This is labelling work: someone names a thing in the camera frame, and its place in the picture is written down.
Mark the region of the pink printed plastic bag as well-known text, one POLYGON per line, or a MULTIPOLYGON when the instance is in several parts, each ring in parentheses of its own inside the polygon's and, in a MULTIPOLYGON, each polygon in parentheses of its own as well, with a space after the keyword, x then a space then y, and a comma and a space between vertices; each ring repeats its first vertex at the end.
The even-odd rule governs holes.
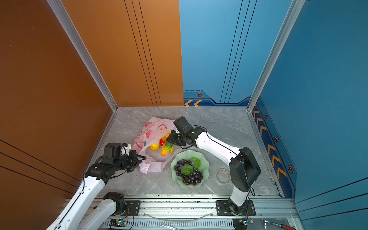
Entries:
POLYGON ((174 146, 173 153, 162 156, 162 146, 157 151, 150 149, 150 145, 160 143, 160 139, 164 138, 172 130, 177 130, 173 120, 152 117, 135 138, 131 149, 135 150, 138 155, 146 157, 146 160, 143 160, 139 165, 141 173, 162 172, 164 167, 182 151, 180 147, 174 146))

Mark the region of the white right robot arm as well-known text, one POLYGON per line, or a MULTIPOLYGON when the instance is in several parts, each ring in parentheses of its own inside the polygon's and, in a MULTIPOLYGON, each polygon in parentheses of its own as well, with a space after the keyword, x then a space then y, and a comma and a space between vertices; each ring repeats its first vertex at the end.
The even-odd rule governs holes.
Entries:
POLYGON ((234 215, 241 215, 247 208, 247 198, 254 182, 261 174, 261 168, 248 147, 239 149, 211 136, 203 127, 172 131, 167 139, 171 144, 186 145, 203 149, 229 166, 233 191, 229 198, 229 209, 234 215))

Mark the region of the dark purple grape bunch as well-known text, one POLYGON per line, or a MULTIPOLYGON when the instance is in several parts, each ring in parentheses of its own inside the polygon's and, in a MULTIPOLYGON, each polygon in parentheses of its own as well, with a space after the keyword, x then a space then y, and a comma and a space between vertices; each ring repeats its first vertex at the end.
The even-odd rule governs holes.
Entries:
POLYGON ((182 179, 186 185, 199 185, 203 181, 203 173, 197 169, 194 170, 190 160, 179 160, 174 165, 175 175, 182 179))

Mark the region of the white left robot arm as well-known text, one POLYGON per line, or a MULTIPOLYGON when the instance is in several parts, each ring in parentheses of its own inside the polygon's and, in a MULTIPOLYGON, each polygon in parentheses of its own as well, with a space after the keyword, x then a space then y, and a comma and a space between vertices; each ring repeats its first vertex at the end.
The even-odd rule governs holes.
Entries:
POLYGON ((86 172, 73 198, 48 227, 49 230, 96 230, 112 215, 136 217, 140 211, 140 201, 125 201, 124 195, 109 192, 89 216, 85 213, 95 197, 114 178, 116 171, 132 172, 146 157, 131 151, 128 155, 102 157, 86 172))

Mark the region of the green lime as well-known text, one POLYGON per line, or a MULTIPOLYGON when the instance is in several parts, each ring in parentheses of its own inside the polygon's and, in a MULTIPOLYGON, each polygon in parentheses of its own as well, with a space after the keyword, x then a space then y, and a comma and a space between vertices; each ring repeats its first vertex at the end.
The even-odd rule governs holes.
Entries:
POLYGON ((198 158, 193 157, 190 162, 194 170, 199 169, 201 166, 201 161, 198 158))

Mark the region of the small red orange mango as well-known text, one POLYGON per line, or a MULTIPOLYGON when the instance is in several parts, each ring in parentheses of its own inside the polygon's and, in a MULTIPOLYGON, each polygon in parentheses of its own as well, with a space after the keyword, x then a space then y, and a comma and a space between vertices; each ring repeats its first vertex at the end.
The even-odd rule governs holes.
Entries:
POLYGON ((166 142, 166 139, 164 139, 164 138, 160 139, 160 145, 161 146, 163 146, 165 144, 165 142, 166 142))

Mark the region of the yellow lemon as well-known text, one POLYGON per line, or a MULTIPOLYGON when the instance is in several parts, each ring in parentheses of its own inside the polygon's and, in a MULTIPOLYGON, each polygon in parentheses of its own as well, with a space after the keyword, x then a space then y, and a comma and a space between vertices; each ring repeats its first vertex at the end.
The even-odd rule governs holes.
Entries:
POLYGON ((161 147, 161 145, 158 143, 158 144, 152 144, 152 145, 150 145, 150 149, 152 150, 152 151, 157 151, 159 148, 161 147))

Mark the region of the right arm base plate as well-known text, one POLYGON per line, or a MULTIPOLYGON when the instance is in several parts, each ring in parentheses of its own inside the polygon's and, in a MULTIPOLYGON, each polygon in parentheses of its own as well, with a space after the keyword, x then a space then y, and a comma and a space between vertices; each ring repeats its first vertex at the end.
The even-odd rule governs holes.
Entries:
POLYGON ((243 212, 235 214, 231 209, 228 200, 217 200, 216 201, 216 212, 218 216, 255 216, 255 206, 252 200, 246 200, 243 206, 243 212))

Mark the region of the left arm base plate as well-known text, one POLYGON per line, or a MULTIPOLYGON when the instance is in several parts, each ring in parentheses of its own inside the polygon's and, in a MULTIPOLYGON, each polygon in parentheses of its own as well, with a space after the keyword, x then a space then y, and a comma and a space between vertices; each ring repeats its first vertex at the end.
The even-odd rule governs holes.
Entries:
POLYGON ((128 200, 124 203, 117 203, 117 208, 114 212, 114 216, 138 216, 140 212, 141 201, 128 200))

